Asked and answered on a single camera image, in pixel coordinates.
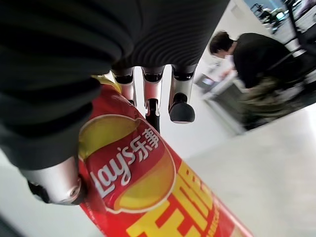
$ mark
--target lay's chip canister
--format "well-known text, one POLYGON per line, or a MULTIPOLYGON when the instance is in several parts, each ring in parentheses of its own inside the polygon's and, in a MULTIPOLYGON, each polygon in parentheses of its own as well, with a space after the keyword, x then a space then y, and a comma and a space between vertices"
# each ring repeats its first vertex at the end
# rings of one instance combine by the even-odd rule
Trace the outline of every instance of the lay's chip canister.
POLYGON ((79 135, 81 205, 107 237, 252 237, 120 94, 100 79, 79 135))

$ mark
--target dark hair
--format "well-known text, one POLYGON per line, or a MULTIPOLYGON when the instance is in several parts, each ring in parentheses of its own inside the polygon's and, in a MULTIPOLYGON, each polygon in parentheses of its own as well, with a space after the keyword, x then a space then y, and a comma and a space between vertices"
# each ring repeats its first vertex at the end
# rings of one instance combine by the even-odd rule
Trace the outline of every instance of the dark hair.
POLYGON ((226 31, 220 31, 211 40, 211 43, 209 44, 209 51, 211 54, 217 53, 221 49, 228 51, 232 47, 233 43, 234 41, 229 38, 226 31))

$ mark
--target man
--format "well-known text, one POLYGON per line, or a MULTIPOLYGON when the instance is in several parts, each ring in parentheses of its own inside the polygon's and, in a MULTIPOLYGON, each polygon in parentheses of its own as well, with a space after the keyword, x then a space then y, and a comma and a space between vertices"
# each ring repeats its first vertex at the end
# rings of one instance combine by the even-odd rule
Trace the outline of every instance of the man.
POLYGON ((250 89, 242 100, 248 113, 275 119, 293 111, 291 105, 278 100, 275 92, 296 80, 293 75, 300 63, 290 56, 270 69, 290 53, 282 43, 255 33, 242 34, 234 41, 227 32, 219 32, 209 49, 219 58, 233 56, 239 78, 250 89))

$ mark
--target robotic hand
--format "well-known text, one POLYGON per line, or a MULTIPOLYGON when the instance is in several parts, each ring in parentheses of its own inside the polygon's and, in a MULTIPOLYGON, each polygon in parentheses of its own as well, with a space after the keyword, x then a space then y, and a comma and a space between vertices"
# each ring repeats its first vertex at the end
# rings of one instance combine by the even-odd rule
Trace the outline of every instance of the robotic hand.
POLYGON ((229 0, 1 2, 0 147, 47 203, 78 204, 78 134, 99 83, 112 70, 136 106, 141 66, 146 119, 159 131, 161 79, 172 65, 170 119, 189 105, 197 63, 229 0))

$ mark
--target lay's logo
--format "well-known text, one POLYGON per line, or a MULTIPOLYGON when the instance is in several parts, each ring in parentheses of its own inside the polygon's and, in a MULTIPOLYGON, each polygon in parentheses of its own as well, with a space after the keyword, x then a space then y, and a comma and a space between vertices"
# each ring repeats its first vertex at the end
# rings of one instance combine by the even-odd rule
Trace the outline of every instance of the lay's logo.
POLYGON ((79 156, 112 213, 146 212, 162 203, 175 183, 170 152, 142 118, 90 120, 79 135, 79 156))

